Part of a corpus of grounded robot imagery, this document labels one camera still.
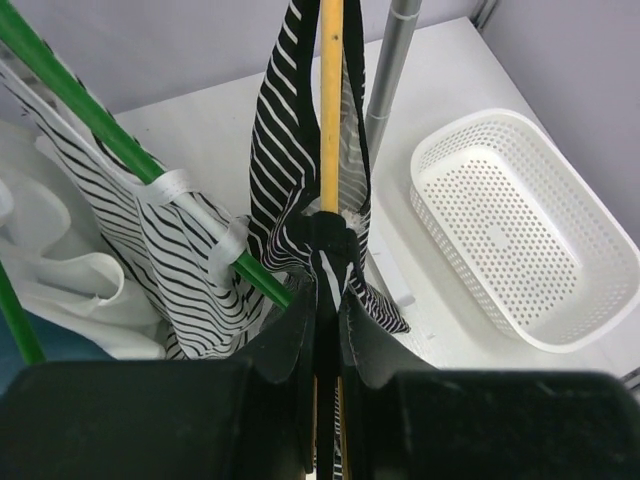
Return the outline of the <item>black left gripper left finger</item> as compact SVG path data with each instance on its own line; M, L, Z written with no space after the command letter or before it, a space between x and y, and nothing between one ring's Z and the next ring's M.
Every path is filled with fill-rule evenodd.
M223 360L49 362L1 399L5 479L301 479L316 294Z

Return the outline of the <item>black white striped tank top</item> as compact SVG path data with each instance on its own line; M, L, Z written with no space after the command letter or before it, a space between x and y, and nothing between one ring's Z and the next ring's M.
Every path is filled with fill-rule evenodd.
M292 1L284 16L257 97L250 148L248 247L294 290L313 286L331 308L354 294L385 331L407 333L397 305L364 276L371 218L371 171L363 101L362 9L343 13L339 214L321 216L320 127L311 66L320 4Z

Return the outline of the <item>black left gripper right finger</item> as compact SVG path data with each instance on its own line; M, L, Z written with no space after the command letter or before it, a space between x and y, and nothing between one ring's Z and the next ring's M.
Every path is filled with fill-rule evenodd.
M639 475L639 406L610 375L437 369L352 295L339 339L348 479Z

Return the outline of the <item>yellow clothes hanger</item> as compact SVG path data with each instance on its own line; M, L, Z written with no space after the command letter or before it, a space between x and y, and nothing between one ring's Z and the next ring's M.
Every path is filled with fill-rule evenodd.
M342 1L323 1L321 18L320 218L339 213L340 110L343 65ZM331 479L334 465L335 389L338 384L338 319L344 281L320 251L314 338L316 477Z

